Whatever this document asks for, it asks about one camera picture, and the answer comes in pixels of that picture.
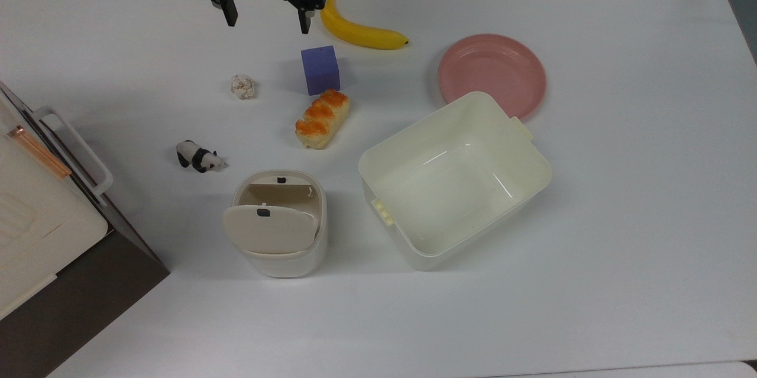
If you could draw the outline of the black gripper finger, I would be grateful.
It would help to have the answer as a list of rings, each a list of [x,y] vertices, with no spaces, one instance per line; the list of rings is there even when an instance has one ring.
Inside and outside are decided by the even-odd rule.
[[[211,0],[215,8],[224,14],[225,22],[229,27],[235,27],[238,19],[238,11],[234,0]]]
[[[293,4],[293,5],[297,9],[301,33],[309,34],[311,20],[314,15],[314,6],[309,3]]]

